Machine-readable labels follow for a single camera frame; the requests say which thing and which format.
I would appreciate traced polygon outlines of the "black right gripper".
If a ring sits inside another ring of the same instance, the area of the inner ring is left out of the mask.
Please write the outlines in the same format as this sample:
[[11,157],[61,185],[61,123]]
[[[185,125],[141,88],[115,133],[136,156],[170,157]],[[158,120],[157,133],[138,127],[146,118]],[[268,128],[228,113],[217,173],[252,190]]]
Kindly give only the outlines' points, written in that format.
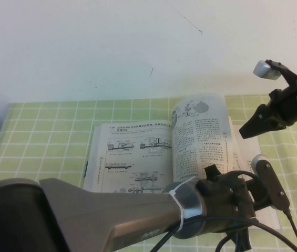
[[273,90],[269,97],[270,101],[259,105],[254,115],[240,128],[243,139],[286,129],[297,122],[297,81],[283,90]]

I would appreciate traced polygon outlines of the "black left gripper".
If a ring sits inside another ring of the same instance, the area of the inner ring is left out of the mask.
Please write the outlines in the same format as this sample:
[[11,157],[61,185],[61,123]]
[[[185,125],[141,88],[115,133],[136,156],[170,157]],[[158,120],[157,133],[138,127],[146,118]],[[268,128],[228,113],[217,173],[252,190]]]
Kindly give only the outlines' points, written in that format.
[[256,217],[253,201],[249,195],[246,181],[243,177],[240,177],[240,175],[241,173],[238,171],[232,171],[227,174],[229,185],[231,185],[233,191],[233,203],[235,204],[239,217],[252,219]]

